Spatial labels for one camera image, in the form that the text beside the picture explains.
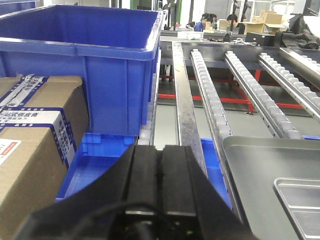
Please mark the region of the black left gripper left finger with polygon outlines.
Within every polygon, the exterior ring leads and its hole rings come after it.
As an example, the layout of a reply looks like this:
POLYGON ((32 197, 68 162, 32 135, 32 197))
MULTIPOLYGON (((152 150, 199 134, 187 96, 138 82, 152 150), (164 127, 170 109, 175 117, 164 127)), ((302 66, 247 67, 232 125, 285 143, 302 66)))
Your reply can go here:
POLYGON ((157 151, 131 145, 100 177, 75 194, 32 212, 16 240, 119 240, 126 225, 154 215, 157 151))

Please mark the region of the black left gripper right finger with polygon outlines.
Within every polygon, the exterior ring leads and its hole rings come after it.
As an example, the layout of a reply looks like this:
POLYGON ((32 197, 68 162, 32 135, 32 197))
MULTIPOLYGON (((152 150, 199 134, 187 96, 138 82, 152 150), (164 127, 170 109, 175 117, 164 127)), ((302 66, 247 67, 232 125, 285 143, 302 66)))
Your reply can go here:
POLYGON ((162 205, 178 228, 179 240, 251 240, 243 225, 212 186, 188 146, 162 152, 162 205))

